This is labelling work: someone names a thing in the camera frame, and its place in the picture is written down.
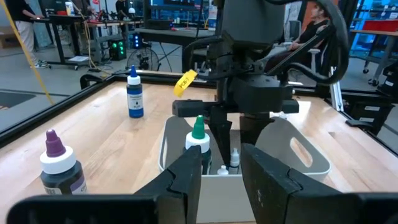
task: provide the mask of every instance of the yellow strap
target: yellow strap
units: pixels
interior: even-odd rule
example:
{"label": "yellow strap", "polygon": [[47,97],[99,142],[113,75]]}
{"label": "yellow strap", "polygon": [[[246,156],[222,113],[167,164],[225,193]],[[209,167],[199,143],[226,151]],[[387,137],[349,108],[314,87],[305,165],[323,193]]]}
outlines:
{"label": "yellow strap", "polygon": [[175,84],[174,86],[174,95],[181,97],[184,91],[188,88],[189,85],[194,81],[195,77],[198,74],[194,70],[187,71]]}

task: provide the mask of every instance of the purple cap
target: purple cap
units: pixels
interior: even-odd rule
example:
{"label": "purple cap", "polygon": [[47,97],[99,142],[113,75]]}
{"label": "purple cap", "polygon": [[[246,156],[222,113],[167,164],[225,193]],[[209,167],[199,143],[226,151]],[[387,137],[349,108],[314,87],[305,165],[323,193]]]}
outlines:
{"label": "purple cap", "polygon": [[63,146],[61,139],[57,136],[54,130],[48,130],[45,135],[47,140],[45,145],[47,146],[47,156],[48,157],[58,157],[66,153],[66,149]]}
{"label": "purple cap", "polygon": [[130,77],[137,77],[136,66],[131,65]]}

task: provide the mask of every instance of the green cap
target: green cap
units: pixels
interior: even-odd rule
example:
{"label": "green cap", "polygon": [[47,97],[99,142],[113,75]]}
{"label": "green cap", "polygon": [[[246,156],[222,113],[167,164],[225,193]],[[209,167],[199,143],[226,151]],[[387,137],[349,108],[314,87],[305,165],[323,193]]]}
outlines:
{"label": "green cap", "polygon": [[193,125],[192,137],[194,139],[205,138],[205,122],[202,115],[197,116],[197,120]]}

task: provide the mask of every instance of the person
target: person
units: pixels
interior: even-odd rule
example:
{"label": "person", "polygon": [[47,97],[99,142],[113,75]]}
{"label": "person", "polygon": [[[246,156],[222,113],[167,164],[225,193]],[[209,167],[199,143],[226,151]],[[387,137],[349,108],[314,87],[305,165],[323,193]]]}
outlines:
{"label": "person", "polygon": [[45,68],[48,64],[45,60],[39,60],[34,53],[33,21],[30,18],[44,18],[35,15],[33,10],[24,0],[6,0],[6,6],[12,20],[15,22],[18,33],[33,61],[35,68]]}
{"label": "person", "polygon": [[[319,30],[324,28],[329,23],[328,18],[329,18],[329,14],[325,10],[325,8],[321,4],[316,3],[314,8],[311,10],[312,22],[310,22],[308,24],[308,26],[306,27],[304,32],[300,35],[300,37],[298,37],[296,40],[293,41],[293,43],[289,47],[288,51],[273,55],[267,61],[264,71],[268,72],[269,70],[274,68],[281,61],[283,61],[285,58],[287,58],[292,52],[299,49],[307,41],[309,41],[312,37],[314,37]],[[315,46],[315,48],[322,49],[322,48],[324,48],[325,45],[326,45],[326,43],[320,42]],[[295,62],[299,62],[299,63],[302,63],[302,64],[310,67],[311,61],[312,61],[312,55],[311,55],[311,53],[307,53],[307,55],[305,57],[302,57]]]}
{"label": "person", "polygon": [[[118,19],[122,21],[124,18],[128,18],[126,15],[126,5],[125,5],[125,0],[117,0],[116,1],[116,12],[118,12]],[[123,39],[126,40],[126,31],[124,30],[124,26],[119,26],[119,28],[122,30],[122,36]]]}

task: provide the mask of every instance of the white bin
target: white bin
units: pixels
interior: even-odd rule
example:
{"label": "white bin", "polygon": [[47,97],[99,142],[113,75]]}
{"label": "white bin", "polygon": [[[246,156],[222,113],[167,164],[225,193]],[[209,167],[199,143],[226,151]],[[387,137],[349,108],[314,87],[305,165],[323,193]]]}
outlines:
{"label": "white bin", "polygon": [[[305,175],[322,181],[330,171],[329,160],[290,122],[282,118],[274,119],[275,122],[264,128],[260,134],[256,147]],[[159,169],[161,171],[183,153],[185,136],[190,131],[192,127],[183,118],[171,117],[166,121],[160,146]],[[197,222],[254,222],[242,175],[216,174],[223,162],[214,136],[210,130],[207,129],[206,132],[211,139],[210,149],[213,156],[210,173],[215,175],[203,175],[201,178]],[[308,161],[312,161],[311,164],[306,166],[290,146],[291,139],[294,138],[301,144],[299,151],[306,150],[302,153],[306,154],[304,157],[308,157]],[[240,154],[239,130],[231,130],[231,147],[238,148]]]}

